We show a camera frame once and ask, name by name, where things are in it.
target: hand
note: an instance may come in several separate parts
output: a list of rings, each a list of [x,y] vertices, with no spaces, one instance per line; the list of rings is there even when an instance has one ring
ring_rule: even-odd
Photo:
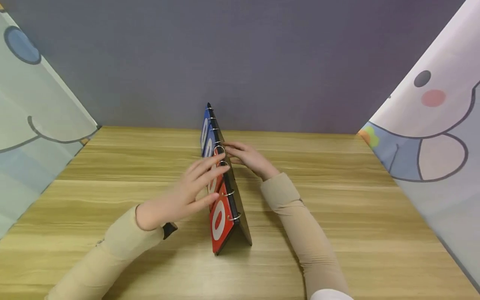
[[[228,171],[230,166],[211,169],[225,157],[219,154],[194,162],[180,180],[160,197],[148,200],[137,207],[137,224],[142,230],[153,230],[168,222],[175,222],[212,204],[218,193],[212,193],[195,201],[198,192],[215,177]]]
[[[247,166],[255,175],[263,181],[269,180],[280,172],[272,165],[268,159],[263,157],[253,147],[239,142],[225,142],[225,151],[230,157],[232,164],[241,164]]]

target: light blue panel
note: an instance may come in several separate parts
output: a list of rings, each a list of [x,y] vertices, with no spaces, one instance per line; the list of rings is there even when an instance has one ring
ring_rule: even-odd
[[[0,153],[0,238],[81,150],[39,138]]]
[[[45,139],[37,139],[17,150],[35,160],[41,165],[41,168],[56,177],[82,147],[80,142],[59,144]]]
[[[57,175],[49,172],[39,161],[26,155],[21,147],[1,153],[0,161],[0,172],[38,193],[41,193]]]

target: elephant eye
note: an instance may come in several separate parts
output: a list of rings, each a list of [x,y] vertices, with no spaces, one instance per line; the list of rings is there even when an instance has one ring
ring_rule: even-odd
[[[416,87],[422,87],[424,85],[426,85],[428,83],[428,81],[430,81],[430,77],[432,76],[432,73],[430,73],[430,71],[421,71],[417,77],[415,77],[415,80],[413,81],[413,84],[416,86]]]

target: left hand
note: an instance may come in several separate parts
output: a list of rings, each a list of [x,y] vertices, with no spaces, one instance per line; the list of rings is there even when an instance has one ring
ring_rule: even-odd
[[[206,157],[194,162],[182,175],[180,180],[161,196],[148,200],[137,207],[136,219],[142,230],[153,230],[160,225],[181,220],[212,204],[218,193],[212,193],[195,201],[196,195],[205,188],[213,178],[223,174],[230,166],[211,169],[225,158],[225,154]]]

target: red score card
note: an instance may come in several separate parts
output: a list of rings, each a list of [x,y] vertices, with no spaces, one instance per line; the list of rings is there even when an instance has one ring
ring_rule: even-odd
[[[223,183],[218,191],[220,197],[215,201],[212,210],[210,211],[210,231],[212,235],[213,252],[220,252],[228,234],[233,228],[233,221],[231,221],[230,204],[228,204],[227,189]]]

